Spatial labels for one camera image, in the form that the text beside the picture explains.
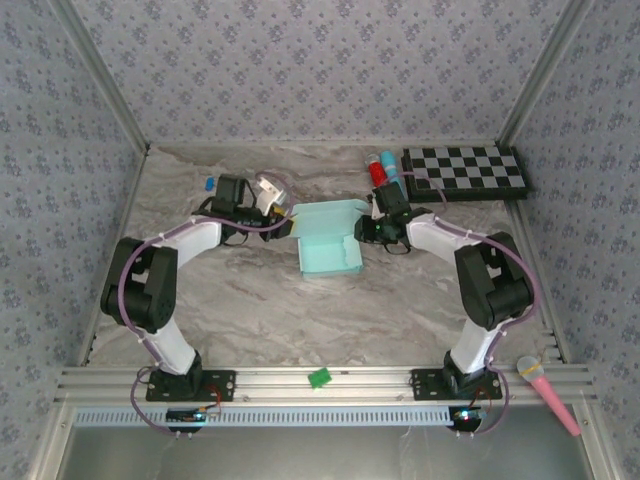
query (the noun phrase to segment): marble surface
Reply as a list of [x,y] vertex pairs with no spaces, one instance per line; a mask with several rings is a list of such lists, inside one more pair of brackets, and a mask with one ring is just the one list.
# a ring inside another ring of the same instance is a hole
[[[371,187],[363,159],[379,150],[153,148],[127,235],[148,237],[183,222],[207,196],[206,178],[225,172],[253,178],[270,168],[290,181],[299,202],[364,199]],[[443,217],[477,231],[509,230],[501,202],[452,204]],[[427,252],[361,249],[362,273],[312,280],[300,274],[293,238],[264,243],[252,235],[243,246],[205,252],[178,273],[176,321],[205,365],[441,363],[465,320],[455,267]],[[512,330],[497,360],[541,355],[543,329],[534,319]],[[91,366],[146,363],[133,335],[100,318]]]

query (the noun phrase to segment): checkerboard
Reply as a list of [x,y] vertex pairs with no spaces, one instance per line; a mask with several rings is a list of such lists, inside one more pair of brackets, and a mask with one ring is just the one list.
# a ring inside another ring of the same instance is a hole
[[[514,200],[529,191],[511,148],[407,148],[402,168],[431,179],[451,201]],[[440,201],[427,180],[407,176],[405,181],[409,201]]]

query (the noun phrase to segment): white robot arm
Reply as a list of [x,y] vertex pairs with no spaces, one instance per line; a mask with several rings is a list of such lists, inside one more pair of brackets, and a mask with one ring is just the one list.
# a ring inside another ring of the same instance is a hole
[[[387,251],[393,244],[404,245],[403,253],[412,248],[426,250],[456,266],[469,318],[458,343],[445,356],[443,374],[454,394],[474,388],[486,373],[487,352],[500,334],[500,324],[518,318],[532,304],[530,280],[502,251],[483,243],[480,239],[485,235],[470,231],[465,235],[427,209],[411,209],[397,183],[375,189],[372,201],[374,210],[383,215],[363,216],[356,224],[358,240],[382,244]],[[488,238],[518,254],[507,233]]]
[[[122,310],[126,310],[131,322],[127,326],[133,327],[152,353],[156,373],[181,392],[179,399],[190,398],[199,388],[202,365],[198,352],[184,339],[173,318],[177,270],[202,252],[226,244],[236,233],[246,236],[246,230],[258,231],[264,241],[269,241],[291,231],[291,220],[273,208],[274,203],[284,202],[285,192],[261,178],[260,195],[255,197],[251,192],[253,204],[246,207],[242,205],[247,184],[243,178],[222,175],[215,196],[207,198],[186,224],[161,235],[140,252],[130,271],[124,271],[125,265],[144,242],[123,238],[116,246],[100,307],[121,325],[127,324],[122,318]],[[121,303],[117,292],[123,278]]]

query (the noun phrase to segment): microphone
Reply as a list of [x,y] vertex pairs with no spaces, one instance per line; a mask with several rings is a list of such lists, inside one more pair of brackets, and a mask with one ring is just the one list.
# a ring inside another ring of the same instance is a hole
[[547,402],[569,433],[574,437],[580,435],[580,426],[549,383],[540,362],[534,357],[522,357],[518,360],[518,372],[535,388],[536,392]]

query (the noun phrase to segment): teal box lid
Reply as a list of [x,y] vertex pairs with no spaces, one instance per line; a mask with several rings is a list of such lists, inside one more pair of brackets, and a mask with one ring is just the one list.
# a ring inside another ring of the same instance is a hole
[[302,203],[293,207],[292,237],[298,238],[300,271],[305,278],[359,273],[360,242],[354,226],[369,206],[362,200]]

